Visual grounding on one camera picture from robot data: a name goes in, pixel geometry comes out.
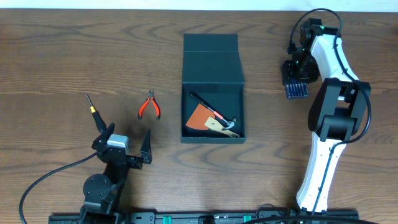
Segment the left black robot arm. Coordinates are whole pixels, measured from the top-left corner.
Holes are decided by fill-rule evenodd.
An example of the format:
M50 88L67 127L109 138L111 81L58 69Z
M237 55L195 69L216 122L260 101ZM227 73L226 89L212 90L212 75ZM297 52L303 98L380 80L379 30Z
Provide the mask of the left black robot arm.
M80 210L81 224L129 223L129 214L119 210L119 202L128 173L131 169L142 169L152 163L150 130L146 132L140 156L129 155L129 138L114 134L110 124L92 143L97 157L106 164L102 174L87 178L83 185L85 196Z

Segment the orange scraper wooden handle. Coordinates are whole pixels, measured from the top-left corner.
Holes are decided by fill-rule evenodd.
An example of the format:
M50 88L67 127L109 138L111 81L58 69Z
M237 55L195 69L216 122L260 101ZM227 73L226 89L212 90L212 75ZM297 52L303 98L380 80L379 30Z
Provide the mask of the orange scraper wooden handle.
M237 133L230 131L230 129L223 130L226 123L217 118L209 109L201 104L198 104L185 125L189 128L199 131L215 131L217 133L225 134L230 138L240 138Z

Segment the blue screwdriver set case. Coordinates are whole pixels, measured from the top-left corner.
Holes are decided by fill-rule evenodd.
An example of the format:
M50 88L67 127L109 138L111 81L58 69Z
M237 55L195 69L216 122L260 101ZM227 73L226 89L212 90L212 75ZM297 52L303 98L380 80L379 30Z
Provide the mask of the blue screwdriver set case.
M306 83L295 82L285 86L285 92L288 99L306 98L308 96L308 88Z

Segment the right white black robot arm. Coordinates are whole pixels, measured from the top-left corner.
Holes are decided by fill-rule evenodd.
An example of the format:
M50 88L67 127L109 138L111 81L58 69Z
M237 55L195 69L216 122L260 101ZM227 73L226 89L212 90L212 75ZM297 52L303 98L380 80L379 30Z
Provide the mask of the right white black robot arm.
M287 98L308 96L309 83L322 85L308 112L312 148L296 200L301 210L324 213L338 160L347 144L361 136L363 116L371 116L369 83L353 73L345 57L339 27L328 27L321 19L298 20L300 45L289 42L291 55L281 66Z

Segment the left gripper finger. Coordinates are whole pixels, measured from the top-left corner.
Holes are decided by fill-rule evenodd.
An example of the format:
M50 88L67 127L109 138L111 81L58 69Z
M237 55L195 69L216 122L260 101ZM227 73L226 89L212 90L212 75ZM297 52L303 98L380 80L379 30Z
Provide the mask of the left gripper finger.
M140 150L141 153L151 153L152 152L151 146L150 146L150 134L151 134L151 131L150 131L150 129L148 129L146 132L146 135L144 137L142 146L141 146L141 150Z
M98 137L98 142L106 144L110 136L114 133L114 123L111 123Z

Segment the steel claw hammer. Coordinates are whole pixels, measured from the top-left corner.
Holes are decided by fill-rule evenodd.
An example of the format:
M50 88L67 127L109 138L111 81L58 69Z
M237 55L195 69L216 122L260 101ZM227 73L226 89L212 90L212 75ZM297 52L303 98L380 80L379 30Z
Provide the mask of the steel claw hammer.
M233 119L226 119L221 113L219 113L217 110L214 109L214 107L212 107L207 101L205 101L202 97L200 97L199 95L197 95L195 92L190 92L189 95L196 100L197 102L199 102L199 104L201 104L202 106L204 106L205 108L209 109L217 118L219 118L220 120L224 121L226 123L226 125L224 126L223 130L227 130L227 129L231 129L232 127L234 127L234 125L236 124L236 118Z

